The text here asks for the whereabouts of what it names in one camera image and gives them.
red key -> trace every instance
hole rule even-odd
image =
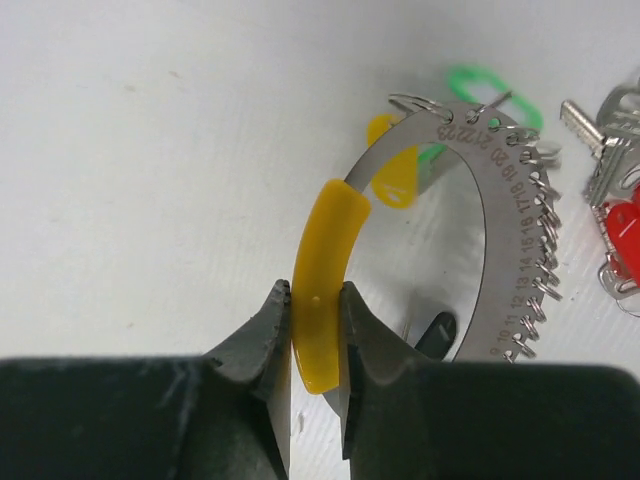
[[[607,233],[631,277],[640,285],[640,207],[622,202],[611,207],[605,221]]]

key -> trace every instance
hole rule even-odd
[[[603,121],[606,122],[604,127],[599,126],[584,111],[571,100],[562,102],[560,108],[560,118],[567,124],[570,130],[578,135],[578,138],[586,143],[592,153],[592,156],[598,161],[598,165],[593,173],[586,191],[585,196],[591,207],[600,207],[605,201],[608,194],[616,196],[631,195],[633,186],[627,192],[622,185],[622,179],[626,178],[629,168],[637,165],[633,157],[628,162],[624,162],[627,154],[633,149],[639,136],[632,133],[634,126],[632,124],[628,131],[624,132],[620,126],[620,122],[613,119],[621,113],[613,107],[613,103],[617,99],[611,94],[607,97],[609,101],[602,115]],[[637,127],[640,127],[640,117],[637,118]]]

metal key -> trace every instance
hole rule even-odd
[[[585,192],[591,207],[602,206],[608,194],[625,198],[633,193],[636,182],[631,185],[624,182],[640,163],[640,159],[631,154],[640,141],[640,112],[620,106],[622,98],[629,93],[640,95],[640,89],[614,89],[600,108],[599,122],[594,122],[571,100],[562,103],[560,118],[589,146],[598,161]]]

metal ring gauge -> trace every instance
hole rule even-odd
[[[292,281],[292,340],[311,393],[338,385],[338,301],[353,244],[371,205],[362,192],[399,152],[439,143],[467,164],[485,218],[485,261],[478,300],[455,360],[508,361],[535,356],[546,321],[545,294],[559,299],[556,191],[535,147],[537,131],[520,127],[493,106],[440,104],[393,95],[407,116],[382,135],[344,180],[330,180],[305,227]]]

white surface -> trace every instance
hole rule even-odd
[[[595,271],[593,161],[556,120],[634,71],[640,3],[0,0],[0,354],[202,352],[290,278],[326,179],[391,91],[450,97],[488,65],[564,144],[561,304],[540,361],[640,374],[640,321]],[[463,168],[410,212],[374,205],[349,278],[399,328],[413,289],[471,314],[482,219]],[[338,422],[294,381],[293,479],[348,477]]]

